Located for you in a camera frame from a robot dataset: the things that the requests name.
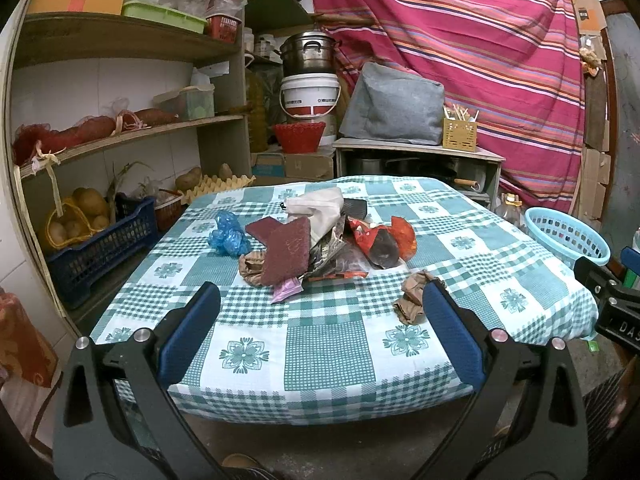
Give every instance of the gray cloth cover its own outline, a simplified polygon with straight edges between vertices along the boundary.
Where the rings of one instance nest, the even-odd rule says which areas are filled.
[[[444,86],[419,75],[367,62],[340,133],[356,139],[442,143]]]

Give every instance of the bolt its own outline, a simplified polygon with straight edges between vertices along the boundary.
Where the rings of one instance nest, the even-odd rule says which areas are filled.
[[[83,335],[82,337],[79,337],[78,340],[76,340],[76,348],[78,350],[84,350],[88,346],[89,346],[89,338],[87,336]]]
[[[491,330],[491,337],[497,343],[504,343],[509,338],[509,334],[501,328],[494,328]]]
[[[145,342],[151,337],[151,330],[148,328],[139,328],[133,333],[133,339],[139,343]]]
[[[551,346],[556,350],[564,350],[566,348],[566,343],[563,339],[559,337],[555,337],[551,340]]]

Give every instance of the red plastic bowl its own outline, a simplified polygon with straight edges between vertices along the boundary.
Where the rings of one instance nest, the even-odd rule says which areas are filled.
[[[318,150],[325,123],[274,124],[273,133],[285,153],[313,153]]]

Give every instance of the egg carton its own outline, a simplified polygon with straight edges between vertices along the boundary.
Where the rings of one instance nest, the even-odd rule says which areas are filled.
[[[226,180],[214,176],[203,176],[200,183],[193,189],[188,190],[182,194],[180,199],[181,204],[189,204],[197,199],[199,196],[207,195],[209,193],[220,193],[222,191],[229,191],[231,189],[241,189],[242,187],[250,186],[255,180],[255,177],[251,178],[246,175],[235,176]]]

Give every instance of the tablecloth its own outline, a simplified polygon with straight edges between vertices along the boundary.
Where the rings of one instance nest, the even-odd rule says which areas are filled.
[[[332,186],[347,198],[366,199],[372,222],[407,219],[417,254],[366,278],[305,283],[301,294],[271,304],[272,287],[249,286],[236,258],[217,256],[207,245],[221,209],[237,214],[242,225],[264,216],[284,221],[284,199]],[[411,269],[439,276],[460,306],[519,341],[587,335],[597,318],[591,294],[565,264],[446,184],[351,176],[200,197],[131,275],[92,338],[116,342],[152,328],[210,281],[220,288],[222,308],[184,379],[169,389],[179,409],[229,422],[281,424],[411,412],[471,391],[428,320],[404,326],[392,309]],[[118,389],[132,400],[126,384]]]

